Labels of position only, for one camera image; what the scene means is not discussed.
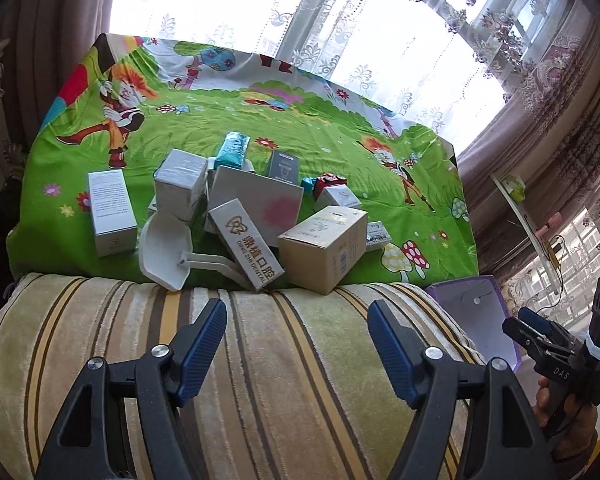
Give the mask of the person's right hand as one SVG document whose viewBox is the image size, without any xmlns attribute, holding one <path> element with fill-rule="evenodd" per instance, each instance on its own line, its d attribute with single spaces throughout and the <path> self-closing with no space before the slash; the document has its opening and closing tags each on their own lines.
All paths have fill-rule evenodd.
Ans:
<svg viewBox="0 0 600 480">
<path fill-rule="evenodd" d="M 545 427 L 550 414 L 547 408 L 550 404 L 550 381 L 541 376 L 538 380 L 539 389 L 535 395 L 533 413 L 541 428 Z M 592 404 L 582 404 L 573 394 L 565 400 L 564 411 L 572 418 L 571 427 L 565 432 L 553 450 L 555 460 L 566 460 L 585 452 L 591 442 L 597 442 L 596 422 L 597 408 Z"/>
</svg>

